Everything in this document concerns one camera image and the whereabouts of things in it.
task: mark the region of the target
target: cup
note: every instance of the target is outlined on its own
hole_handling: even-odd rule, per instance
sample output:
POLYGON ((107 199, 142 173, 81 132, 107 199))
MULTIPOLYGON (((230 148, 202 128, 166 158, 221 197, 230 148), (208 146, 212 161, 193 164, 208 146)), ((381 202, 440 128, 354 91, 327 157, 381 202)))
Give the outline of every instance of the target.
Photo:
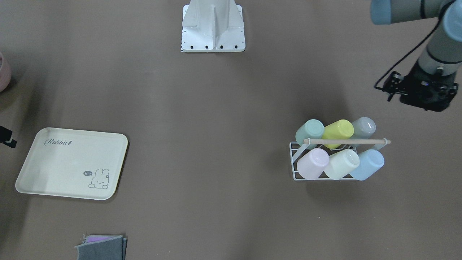
POLYGON ((340 180, 359 166, 359 156, 351 149, 346 149, 330 156, 329 164, 324 169, 333 180, 340 180))
MULTIPOLYGON (((367 117, 362 117, 351 123, 354 128, 354 134, 350 139, 369 139, 375 133, 375 122, 367 117)), ((353 147, 358 147, 359 144, 352 144, 353 147)))
MULTIPOLYGON (((321 121, 316 119, 310 119, 300 127, 295 133, 295 140, 299 145, 302 145, 305 139, 321 139, 324 134, 324 125, 321 121)), ((308 149, 313 149, 316 144, 310 144, 308 149)))
POLYGON ((319 178, 329 164, 329 155, 320 148, 314 148, 305 154, 297 162, 297 170, 300 176, 307 180, 319 178))
POLYGON ((0 92, 10 84, 11 67, 6 61, 3 54, 0 52, 0 92))
MULTIPOLYGON (((322 135, 323 139, 348 139, 354 133, 353 125, 350 121, 341 119, 335 123, 332 123, 324 127, 324 134, 322 135)), ((326 144, 325 147, 329 149, 335 149, 339 147, 340 144, 326 144)))
POLYGON ((350 172, 350 175, 357 180, 365 180, 378 171, 385 164, 383 155, 374 149, 369 149, 359 154, 361 164, 350 172))

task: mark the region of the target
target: black object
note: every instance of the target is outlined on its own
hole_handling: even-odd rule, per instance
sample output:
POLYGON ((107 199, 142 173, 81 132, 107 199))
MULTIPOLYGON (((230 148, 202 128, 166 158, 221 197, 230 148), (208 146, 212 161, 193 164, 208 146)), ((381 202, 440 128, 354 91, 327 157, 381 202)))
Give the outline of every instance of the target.
POLYGON ((8 147, 15 148, 17 142, 16 140, 11 139, 12 134, 13 131, 0 126, 0 143, 3 143, 8 147))
POLYGON ((441 112, 449 107, 459 88, 459 84, 454 83, 456 73, 442 74, 442 70, 428 74, 416 62, 406 77, 393 71, 380 89, 389 94, 388 101, 400 94, 401 103, 441 112))

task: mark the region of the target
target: cup rack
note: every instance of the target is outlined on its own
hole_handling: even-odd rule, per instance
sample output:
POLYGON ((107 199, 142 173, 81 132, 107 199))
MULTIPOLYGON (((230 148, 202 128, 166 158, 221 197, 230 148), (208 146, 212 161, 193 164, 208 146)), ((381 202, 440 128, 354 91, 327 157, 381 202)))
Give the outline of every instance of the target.
MULTIPOLYGON (((303 178, 302 176, 300 176, 300 174, 298 173, 296 163, 297 163, 298 159, 301 156, 307 154, 309 152, 309 150, 311 150, 311 149, 308 149, 308 146, 310 144, 316 144, 316 147, 314 147, 314 148, 322 148, 322 149, 324 149, 324 150, 326 150, 328 152, 331 152, 331 153, 332 152, 335 153, 337 151, 344 150, 344 149, 352 149, 353 151, 358 153, 356 148, 351 146, 352 144, 373 145, 373 147, 371 149, 380 150, 384 146, 386 146, 388 144, 391 144, 391 141, 386 139, 386 138, 384 138, 384 139, 358 139, 358 140, 354 140, 354 139, 346 139, 346 140, 330 139, 330 140, 324 140, 324 139, 309 139, 308 138, 308 139, 304 140, 304 143, 302 145, 299 145, 297 142, 290 142, 290 144, 289 144, 289 152, 290 152, 290 158, 291 158, 292 176, 293 176, 293 180, 295 180, 295 181, 307 180, 307 179, 303 178), (329 149, 329 148, 324 146, 326 144, 339 144, 339 143, 343 144, 343 146, 341 148, 337 148, 337 149, 329 149)), ((327 177, 327 175, 325 173, 322 173, 321 176, 319 176, 319 178, 316 179, 316 180, 333 180, 333 179, 327 177)), ((348 174, 347 176, 345 176, 344 178, 342 178, 340 180, 356 180, 356 179, 351 177, 348 174)))

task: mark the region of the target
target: pink bowl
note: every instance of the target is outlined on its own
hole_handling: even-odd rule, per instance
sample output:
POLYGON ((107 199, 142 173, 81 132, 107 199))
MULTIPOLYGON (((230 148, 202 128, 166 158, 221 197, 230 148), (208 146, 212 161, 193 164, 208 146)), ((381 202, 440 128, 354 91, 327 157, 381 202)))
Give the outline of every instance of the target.
POLYGON ((11 67, 0 52, 0 92, 8 86, 11 80, 11 67))

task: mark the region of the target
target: folded cloth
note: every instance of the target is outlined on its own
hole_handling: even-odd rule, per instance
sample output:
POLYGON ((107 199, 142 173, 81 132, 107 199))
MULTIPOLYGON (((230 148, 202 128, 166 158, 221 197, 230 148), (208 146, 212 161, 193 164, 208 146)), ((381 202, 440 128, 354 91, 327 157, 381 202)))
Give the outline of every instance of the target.
POLYGON ((121 235, 91 235, 75 248, 77 260, 125 260, 127 239, 121 235))
POLYGON ((84 243, 106 240, 112 237, 116 237, 116 235, 89 235, 85 238, 84 243))

